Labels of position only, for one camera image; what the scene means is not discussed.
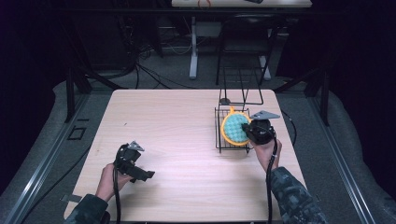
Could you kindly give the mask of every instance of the human hand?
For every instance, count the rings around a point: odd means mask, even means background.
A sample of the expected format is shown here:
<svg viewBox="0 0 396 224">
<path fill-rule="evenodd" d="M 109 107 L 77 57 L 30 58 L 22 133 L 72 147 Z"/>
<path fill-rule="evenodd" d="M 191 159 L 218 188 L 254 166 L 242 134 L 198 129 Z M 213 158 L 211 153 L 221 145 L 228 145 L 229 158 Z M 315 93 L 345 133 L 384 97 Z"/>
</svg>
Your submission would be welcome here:
<svg viewBox="0 0 396 224">
<path fill-rule="evenodd" d="M 276 142 L 277 142 L 277 152 L 276 152 L 276 157 L 275 157 L 275 160 L 274 160 L 271 170 L 274 170 L 275 168 L 278 167 L 280 150 L 282 149 L 282 143 L 277 139 L 276 139 Z M 268 169 L 268 165 L 271 160 L 271 157 L 274 152 L 275 141 L 271 140 L 269 143 L 264 144 L 264 145 L 257 145 L 254 142 L 250 141 L 250 144 L 256 150 L 257 159 L 259 160 L 259 163 L 262 165 L 262 168 L 264 169 L 264 171 L 266 173 L 267 169 Z"/>
<path fill-rule="evenodd" d="M 110 163 L 105 168 L 103 168 L 99 185 L 95 193 L 96 197 L 103 199 L 105 202 L 108 202 L 114 196 L 113 170 L 113 163 Z M 132 178 L 129 175 L 122 175 L 119 172 L 117 180 L 119 184 L 119 190 L 121 190 L 131 179 Z"/>
</svg>

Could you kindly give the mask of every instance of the forearm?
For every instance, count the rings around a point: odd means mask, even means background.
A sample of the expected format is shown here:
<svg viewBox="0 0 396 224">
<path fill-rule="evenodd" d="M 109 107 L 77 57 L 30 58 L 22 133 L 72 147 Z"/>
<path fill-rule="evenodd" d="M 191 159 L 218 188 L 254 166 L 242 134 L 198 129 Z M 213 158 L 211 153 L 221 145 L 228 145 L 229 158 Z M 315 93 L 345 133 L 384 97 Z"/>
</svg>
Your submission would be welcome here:
<svg viewBox="0 0 396 224">
<path fill-rule="evenodd" d="M 311 194 L 286 168 L 272 170 L 271 186 L 284 223 L 327 223 Z"/>
<path fill-rule="evenodd" d="M 87 194 L 81 202 L 73 209 L 73 212 L 64 223 L 85 224 L 100 223 L 100 220 L 107 209 L 107 202 Z"/>
</svg>

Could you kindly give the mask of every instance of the dark background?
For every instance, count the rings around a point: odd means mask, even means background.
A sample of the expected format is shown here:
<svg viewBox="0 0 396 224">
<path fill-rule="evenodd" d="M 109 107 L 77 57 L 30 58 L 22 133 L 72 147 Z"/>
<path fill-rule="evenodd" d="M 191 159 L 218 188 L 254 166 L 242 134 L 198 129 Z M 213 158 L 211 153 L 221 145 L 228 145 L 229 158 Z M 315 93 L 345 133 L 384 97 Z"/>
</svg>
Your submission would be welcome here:
<svg viewBox="0 0 396 224">
<path fill-rule="evenodd" d="M 125 53 L 122 41 L 115 36 L 97 40 L 94 33 L 82 33 L 84 39 L 91 35 L 96 42 L 74 43 L 78 51 L 87 52 L 87 55 L 76 54 L 59 23 L 40 13 L 39 9 L 47 4 L 43 2 L 8 1 L 0 7 L 1 192 L 18 171 L 47 120 L 54 103 L 52 88 L 65 80 L 67 69 L 81 61 L 115 68 L 128 63 L 128 55 L 120 54 Z M 62 2 L 53 4 L 61 6 Z M 277 75 L 297 77 L 306 73 L 319 64 L 334 39 L 340 36 L 345 39 L 343 50 L 329 71 L 330 89 L 344 103 L 353 120 L 364 161 L 377 183 L 396 199 L 396 180 L 392 178 L 396 173 L 392 141 L 396 112 L 393 16 L 396 3 L 317 0 L 313 4 L 315 8 L 329 10 L 354 7 L 346 20 L 300 20 L 290 30 Z M 84 26 L 103 24 L 109 31 L 117 29 L 114 18 L 79 23 L 77 28 L 84 30 Z M 92 49 L 97 45 L 101 48 L 96 50 L 118 56 L 112 62 L 95 58 L 98 54 Z"/>
</svg>

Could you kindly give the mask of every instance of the desk leg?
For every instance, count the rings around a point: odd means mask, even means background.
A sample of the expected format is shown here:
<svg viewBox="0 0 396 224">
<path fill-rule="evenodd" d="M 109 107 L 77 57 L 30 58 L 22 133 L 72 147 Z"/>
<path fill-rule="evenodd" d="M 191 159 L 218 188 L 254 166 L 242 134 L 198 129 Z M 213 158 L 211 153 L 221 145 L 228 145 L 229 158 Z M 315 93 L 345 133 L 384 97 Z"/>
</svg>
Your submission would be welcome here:
<svg viewBox="0 0 396 224">
<path fill-rule="evenodd" d="M 265 57 L 264 57 L 264 56 L 260 56 L 260 57 L 259 57 L 259 60 L 260 60 L 260 66 L 261 66 L 261 67 L 264 67 L 264 66 L 265 66 L 265 63 L 267 62 L 267 60 L 265 59 Z M 266 81 L 271 80 L 271 74 L 270 74 L 270 70 L 268 69 L 268 66 L 267 66 L 266 69 L 265 69 L 264 80 L 266 80 Z"/>
<path fill-rule="evenodd" d="M 191 18 L 191 64 L 190 64 L 190 79 L 197 78 L 198 67 L 198 52 L 197 52 L 197 34 L 195 26 L 195 17 Z"/>
</svg>

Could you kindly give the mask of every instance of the gray carpet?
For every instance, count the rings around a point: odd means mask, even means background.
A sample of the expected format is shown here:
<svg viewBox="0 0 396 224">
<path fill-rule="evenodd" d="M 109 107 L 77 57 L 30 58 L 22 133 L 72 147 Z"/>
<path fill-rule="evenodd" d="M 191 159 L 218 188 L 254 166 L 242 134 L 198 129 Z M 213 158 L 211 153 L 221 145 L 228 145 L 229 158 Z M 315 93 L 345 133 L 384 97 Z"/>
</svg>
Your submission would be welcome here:
<svg viewBox="0 0 396 224">
<path fill-rule="evenodd" d="M 219 86 L 214 84 L 216 68 L 216 57 L 213 54 L 214 48 L 210 44 L 211 40 L 206 41 L 208 41 L 208 44 L 200 48 L 198 77 L 195 80 L 189 79 L 190 52 L 183 55 L 176 55 L 171 50 L 166 50 L 165 56 L 162 59 L 153 53 L 148 59 L 141 60 L 141 63 L 163 76 L 161 77 L 161 81 L 172 89 L 185 89 L 186 87 L 218 89 Z M 283 37 L 278 39 L 277 51 L 270 64 L 272 74 L 276 72 L 276 62 L 280 55 L 283 41 Z M 169 82 L 166 78 L 184 86 Z M 264 82 L 262 88 L 274 89 L 282 85 L 284 79 L 282 77 L 273 77 L 271 81 Z M 136 83 L 136 72 L 126 77 L 118 77 L 111 80 L 121 86 L 133 89 Z M 75 121 L 69 124 L 72 128 L 76 126 L 75 128 L 85 129 L 85 133 L 80 140 L 65 139 L 62 142 L 60 153 L 45 178 L 40 191 L 35 196 L 35 201 L 72 166 L 91 144 L 95 136 L 105 112 L 111 90 L 95 80 L 91 80 L 91 84 L 93 86 L 93 92 L 86 97 L 76 91 L 77 99 L 85 102 L 85 104 L 78 112 Z M 138 88 L 163 89 L 164 86 L 158 85 L 158 82 L 154 81 L 152 77 L 140 71 Z M 318 199 L 318 203 L 330 223 L 361 223 L 345 184 L 334 164 L 331 148 L 325 133 L 321 130 L 319 122 L 315 119 L 315 113 L 317 111 L 311 108 L 309 99 L 306 99 L 302 94 L 303 89 L 304 83 L 301 83 L 285 93 L 278 94 L 277 98 L 281 109 L 292 118 L 296 126 L 297 141 L 294 148 L 303 171 L 307 188 Z M 48 122 L 37 138 L 21 169 L 0 198 L 0 206 L 2 207 L 0 214 L 1 223 L 6 221 L 9 212 L 17 203 L 23 189 L 34 174 L 36 167 L 42 161 L 44 155 L 53 147 L 58 134 L 65 126 L 66 100 L 64 83 L 57 86 L 54 91 L 56 92 L 57 100 Z M 286 116 L 284 117 L 290 132 L 290 138 L 292 139 L 296 133 L 292 129 L 290 121 L 286 119 Z M 376 223 L 396 223 L 394 201 L 389 199 L 389 196 L 375 183 L 370 171 L 363 163 L 359 137 L 342 104 L 332 94 L 329 104 L 329 122 L 337 144 L 341 148 L 347 165 L 361 188 L 361 193 L 373 213 Z M 79 134 L 75 130 L 71 136 L 79 137 Z M 38 204 L 25 223 L 63 222 L 63 213 L 66 204 L 59 199 L 64 194 L 72 192 L 84 160 L 85 157 Z"/>
</svg>

